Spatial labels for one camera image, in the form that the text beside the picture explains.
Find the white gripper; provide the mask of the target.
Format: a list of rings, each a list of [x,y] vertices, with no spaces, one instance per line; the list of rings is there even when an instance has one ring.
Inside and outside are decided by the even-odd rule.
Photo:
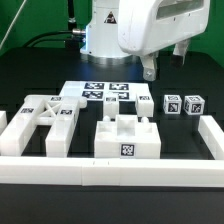
[[[171,65],[183,66],[189,38],[205,31],[209,10],[210,0],[120,0],[119,46],[126,53],[142,56],[143,78],[154,81],[156,51],[175,44]]]

